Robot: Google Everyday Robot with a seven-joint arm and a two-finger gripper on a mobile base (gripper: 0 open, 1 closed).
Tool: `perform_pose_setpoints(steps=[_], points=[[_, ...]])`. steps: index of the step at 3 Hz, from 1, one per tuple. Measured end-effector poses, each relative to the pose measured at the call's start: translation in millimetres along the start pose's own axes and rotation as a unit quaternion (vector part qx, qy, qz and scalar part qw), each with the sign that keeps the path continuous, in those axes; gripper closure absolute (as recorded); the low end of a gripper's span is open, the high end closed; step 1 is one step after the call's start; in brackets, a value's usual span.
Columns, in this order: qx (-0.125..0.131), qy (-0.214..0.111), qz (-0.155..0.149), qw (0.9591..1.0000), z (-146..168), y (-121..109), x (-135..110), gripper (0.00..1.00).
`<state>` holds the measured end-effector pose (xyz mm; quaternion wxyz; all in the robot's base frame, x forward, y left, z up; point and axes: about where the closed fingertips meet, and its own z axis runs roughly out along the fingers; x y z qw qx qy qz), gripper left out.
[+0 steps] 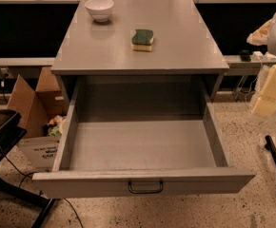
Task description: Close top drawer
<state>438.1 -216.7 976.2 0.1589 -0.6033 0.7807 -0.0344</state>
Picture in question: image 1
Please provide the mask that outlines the white and yellow gripper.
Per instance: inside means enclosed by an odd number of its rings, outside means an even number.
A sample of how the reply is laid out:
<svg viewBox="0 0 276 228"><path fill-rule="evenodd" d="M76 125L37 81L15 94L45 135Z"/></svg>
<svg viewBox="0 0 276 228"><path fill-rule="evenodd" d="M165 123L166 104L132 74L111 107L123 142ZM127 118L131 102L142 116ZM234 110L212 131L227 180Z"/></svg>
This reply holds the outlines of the white and yellow gripper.
<svg viewBox="0 0 276 228"><path fill-rule="evenodd" d="M276 19L265 22L246 41L254 46L267 45L267 52L276 56ZM258 117L270 117L276 112L276 64L261 73L259 86L251 112Z"/></svg>

